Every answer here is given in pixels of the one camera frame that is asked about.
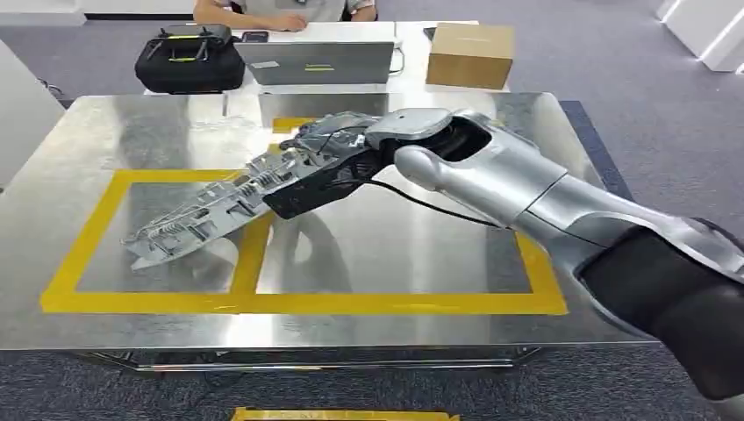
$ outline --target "phone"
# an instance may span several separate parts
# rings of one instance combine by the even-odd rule
[[[268,42],[268,31],[243,32],[243,42],[250,42],[255,44]]]
[[[424,33],[430,41],[434,41],[434,34],[437,32],[437,28],[424,28]]]

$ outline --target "light strip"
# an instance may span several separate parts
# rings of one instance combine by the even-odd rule
[[[679,5],[682,3],[682,0],[676,0],[674,4],[667,10],[667,14],[664,15],[662,18],[662,23],[666,24],[669,18],[672,16],[672,13],[676,11],[676,8],[679,7]]]
[[[702,54],[700,54],[700,57],[697,59],[697,61],[703,61],[705,60],[705,57],[708,56],[708,54],[713,51],[713,48],[715,48],[719,42],[728,35],[728,33],[736,26],[736,24],[739,23],[739,21],[744,18],[744,8],[742,8],[739,13],[736,14],[736,16],[731,19],[731,22],[726,25],[725,28],[723,28],[723,31],[720,32],[719,36],[716,37],[716,39],[713,40],[713,42],[703,51]]]

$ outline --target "silver laptop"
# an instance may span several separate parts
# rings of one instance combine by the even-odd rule
[[[393,42],[235,43],[261,85],[387,83]]]

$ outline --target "black case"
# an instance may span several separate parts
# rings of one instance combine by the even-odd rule
[[[237,89],[246,65],[224,25],[162,28],[137,59],[134,72],[146,88],[169,94],[201,94]]]

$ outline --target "black sleeve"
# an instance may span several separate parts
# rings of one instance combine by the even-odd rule
[[[351,12],[348,9],[348,6],[344,7],[343,13],[341,13],[341,22],[351,22]]]
[[[232,9],[232,11],[234,11],[235,13],[239,13],[241,15],[243,14],[243,8],[235,2],[230,2],[230,9]]]
[[[744,285],[647,229],[579,275],[604,307],[666,345],[705,397],[744,394]]]

